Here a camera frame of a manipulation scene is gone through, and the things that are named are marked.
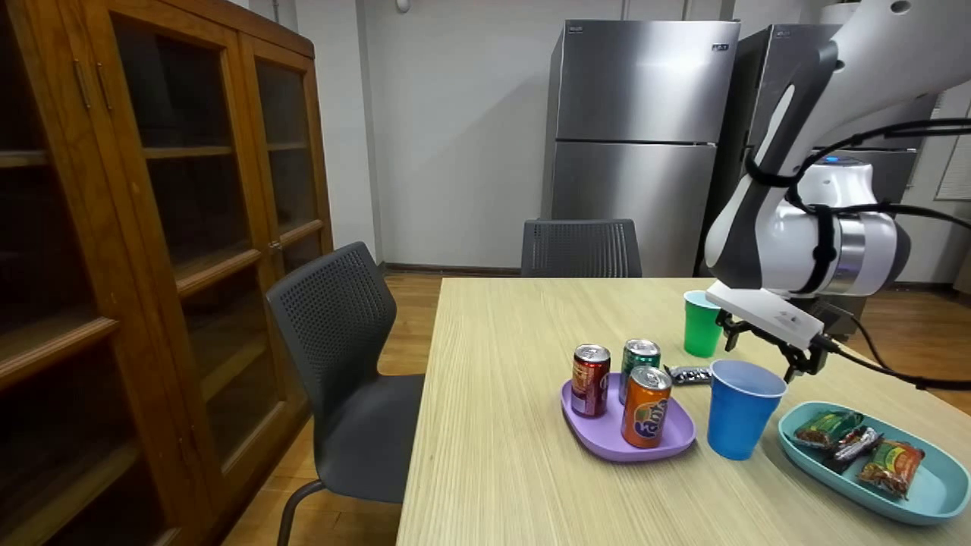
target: soda can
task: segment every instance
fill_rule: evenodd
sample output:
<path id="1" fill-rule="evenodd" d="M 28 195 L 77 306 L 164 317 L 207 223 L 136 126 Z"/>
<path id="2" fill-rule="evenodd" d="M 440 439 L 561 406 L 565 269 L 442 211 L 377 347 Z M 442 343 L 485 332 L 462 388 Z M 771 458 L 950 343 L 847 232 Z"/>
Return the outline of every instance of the soda can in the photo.
<path id="1" fill-rule="evenodd" d="M 618 435 L 634 448 L 661 445 L 672 400 L 672 377 L 661 366 L 634 366 L 628 377 L 628 405 Z"/>
<path id="2" fill-rule="evenodd" d="M 578 415 L 595 419 L 606 413 L 606 374 L 606 347 L 585 343 L 573 352 L 571 409 Z"/>
<path id="3" fill-rule="evenodd" d="M 634 366 L 661 366 L 661 347 L 654 339 L 628 339 L 625 366 L 616 391 L 618 405 L 628 400 L 628 377 Z"/>

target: wooden table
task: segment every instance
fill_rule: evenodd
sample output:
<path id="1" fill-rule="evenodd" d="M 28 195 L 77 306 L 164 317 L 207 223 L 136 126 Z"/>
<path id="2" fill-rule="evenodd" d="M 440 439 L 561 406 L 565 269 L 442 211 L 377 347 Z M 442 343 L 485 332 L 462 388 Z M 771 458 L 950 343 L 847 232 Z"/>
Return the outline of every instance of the wooden table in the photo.
<path id="1" fill-rule="evenodd" d="M 777 419 L 803 400 L 836 400 L 971 466 L 971 415 L 843 357 L 788 384 L 749 462 L 726 462 L 707 445 L 707 388 L 675 391 L 699 430 L 686 455 L 655 464 L 590 455 L 558 406 L 573 347 L 595 339 L 618 362 L 625 339 L 649 338 L 665 364 L 693 364 L 681 349 L 681 294 L 707 285 L 445 279 L 399 542 L 971 542 L 971 511 L 941 527 L 907 527 L 788 464 Z M 763 339 L 745 338 L 732 355 L 783 374 L 783 357 Z"/>

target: black cable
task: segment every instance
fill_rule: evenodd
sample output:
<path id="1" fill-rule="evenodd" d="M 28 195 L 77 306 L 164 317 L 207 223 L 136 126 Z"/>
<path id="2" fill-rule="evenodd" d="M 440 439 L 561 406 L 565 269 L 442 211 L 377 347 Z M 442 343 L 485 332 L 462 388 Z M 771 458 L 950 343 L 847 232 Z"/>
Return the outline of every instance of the black cable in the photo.
<path id="1" fill-rule="evenodd" d="M 877 343 L 871 338 L 871 332 L 847 310 L 836 306 L 836 304 L 822 304 L 827 310 L 839 312 L 839 317 L 847 317 L 856 332 L 861 334 L 861 339 L 867 343 L 867 352 L 875 355 L 875 362 L 866 362 L 866 357 L 856 357 L 854 352 L 847 352 L 843 343 L 839 339 L 828 339 L 828 349 L 839 352 L 842 357 L 859 364 L 859 366 L 867 366 L 875 374 L 882 374 L 882 377 L 894 377 L 894 379 L 906 379 L 906 382 L 914 382 L 917 388 L 939 388 L 939 391 L 971 391 L 971 379 L 934 379 L 934 377 L 910 377 L 910 374 L 898 374 L 894 366 L 888 366 L 882 362 L 882 355 L 877 352 Z"/>
<path id="2" fill-rule="evenodd" d="M 766 184 L 777 184 L 777 189 L 788 189 L 786 200 L 797 209 L 803 209 L 807 215 L 816 215 L 820 206 L 803 206 L 794 184 L 797 180 L 827 156 L 839 153 L 839 150 L 854 150 L 861 146 L 875 138 L 887 138 L 887 141 L 898 141 L 898 138 L 957 138 L 957 135 L 971 135 L 971 117 L 926 117 L 926 122 L 903 122 L 903 126 L 882 126 L 866 135 L 854 135 L 847 141 L 839 141 L 833 146 L 822 146 L 820 153 L 814 153 L 810 158 L 800 160 L 800 166 L 794 171 L 794 177 L 775 177 L 775 172 L 763 172 L 752 158 L 749 158 L 749 177 L 763 180 Z M 941 223 L 952 223 L 964 232 L 971 232 L 971 223 L 939 211 L 939 209 L 926 209 L 926 206 L 906 206 L 906 202 L 867 202 L 867 206 L 839 206 L 828 209 L 836 220 L 856 220 L 861 211 L 887 211 L 887 215 L 922 215 L 922 220 L 941 220 Z"/>
<path id="3" fill-rule="evenodd" d="M 794 171 L 792 180 L 800 180 L 827 156 L 833 156 L 839 150 L 856 150 L 856 146 L 877 141 L 877 138 L 898 141 L 898 138 L 957 138 L 957 135 L 971 135 L 971 117 L 926 117 L 926 122 L 882 126 L 882 129 L 839 141 L 833 146 L 822 146 L 816 156 L 800 160 L 800 166 Z"/>

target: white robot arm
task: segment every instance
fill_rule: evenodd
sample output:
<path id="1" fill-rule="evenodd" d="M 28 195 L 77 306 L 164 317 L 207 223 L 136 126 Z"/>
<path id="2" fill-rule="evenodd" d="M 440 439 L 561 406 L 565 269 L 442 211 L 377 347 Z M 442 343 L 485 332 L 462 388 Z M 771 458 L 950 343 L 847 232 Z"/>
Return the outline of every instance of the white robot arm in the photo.
<path id="1" fill-rule="evenodd" d="M 786 297 L 867 297 L 903 274 L 910 244 L 887 211 L 828 211 L 877 202 L 871 171 L 803 160 L 859 114 L 971 79 L 969 22 L 971 0 L 866 0 L 800 70 L 705 241 L 716 304 L 800 352 L 822 325 Z"/>

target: glass cabinet door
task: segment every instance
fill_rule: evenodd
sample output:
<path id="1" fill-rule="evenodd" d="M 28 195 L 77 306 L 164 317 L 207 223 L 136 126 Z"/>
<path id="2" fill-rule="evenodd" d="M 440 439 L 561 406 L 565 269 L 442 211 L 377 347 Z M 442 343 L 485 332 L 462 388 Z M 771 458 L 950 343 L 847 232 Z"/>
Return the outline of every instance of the glass cabinet door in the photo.
<path id="1" fill-rule="evenodd" d="M 115 40 L 174 277 L 188 281 L 251 250 L 224 102 L 224 49 L 129 17 L 115 17 Z"/>
<path id="2" fill-rule="evenodd" d="M 180 325 L 222 470 L 277 430 L 286 377 L 263 312 L 268 228 L 249 172 L 240 46 L 190 15 L 113 12 L 124 87 L 169 254 Z"/>
<path id="3" fill-rule="evenodd" d="M 11 12 L 0 6 L 0 542 L 152 542 L 164 515 L 111 349 L 118 322 L 95 304 Z"/>
<path id="4" fill-rule="evenodd" d="M 284 274 L 330 250 L 324 160 L 320 144 L 312 64 L 302 55 L 249 40 L 251 75 L 259 87 L 259 117 L 268 150 L 273 202 L 273 250 Z"/>

